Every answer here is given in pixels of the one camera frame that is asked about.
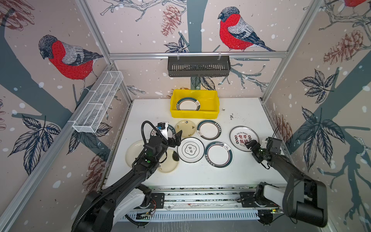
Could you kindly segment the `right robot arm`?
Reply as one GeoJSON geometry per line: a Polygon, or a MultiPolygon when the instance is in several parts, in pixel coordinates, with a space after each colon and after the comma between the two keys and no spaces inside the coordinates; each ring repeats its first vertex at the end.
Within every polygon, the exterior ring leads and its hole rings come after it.
{"type": "Polygon", "coordinates": [[[294,166],[290,159],[281,154],[281,140],[269,137],[262,148],[256,140],[245,142],[254,159],[267,168],[275,169],[287,182],[285,190],[261,182],[254,194],[258,206],[274,204],[289,218],[323,228],[328,223],[327,187],[314,180],[294,166]]]}

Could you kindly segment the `white plate red characters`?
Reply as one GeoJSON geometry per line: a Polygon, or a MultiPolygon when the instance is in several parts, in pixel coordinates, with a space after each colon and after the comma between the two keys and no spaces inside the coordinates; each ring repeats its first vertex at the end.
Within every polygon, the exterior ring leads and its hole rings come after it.
{"type": "Polygon", "coordinates": [[[230,131],[230,141],[232,145],[240,151],[250,152],[245,143],[252,140],[260,142],[258,135],[249,127],[237,126],[230,131]]]}

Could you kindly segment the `green red rim plate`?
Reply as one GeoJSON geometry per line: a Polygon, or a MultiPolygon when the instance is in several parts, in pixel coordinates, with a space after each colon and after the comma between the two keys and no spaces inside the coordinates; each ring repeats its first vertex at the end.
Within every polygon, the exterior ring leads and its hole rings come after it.
{"type": "Polygon", "coordinates": [[[197,125],[197,133],[205,140],[216,140],[222,134],[222,128],[214,120],[202,120],[197,125]]]}
{"type": "Polygon", "coordinates": [[[191,97],[182,98],[176,104],[176,109],[180,111],[199,111],[200,108],[200,102],[191,97]]]}
{"type": "Polygon", "coordinates": [[[216,168],[229,166],[233,159],[231,148],[224,142],[215,141],[207,145],[204,155],[210,165],[216,168]]]}

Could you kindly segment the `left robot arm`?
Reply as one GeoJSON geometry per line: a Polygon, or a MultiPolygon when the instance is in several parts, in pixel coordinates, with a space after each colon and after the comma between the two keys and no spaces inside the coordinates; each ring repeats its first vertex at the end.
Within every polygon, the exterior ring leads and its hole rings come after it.
{"type": "Polygon", "coordinates": [[[150,138],[132,164],[132,169],[116,183],[100,191],[89,193],[72,224],[72,232],[109,232],[114,226],[115,210],[134,190],[149,195],[151,190],[142,183],[159,167],[161,157],[168,147],[181,145],[182,131],[175,138],[162,135],[150,138]]]}

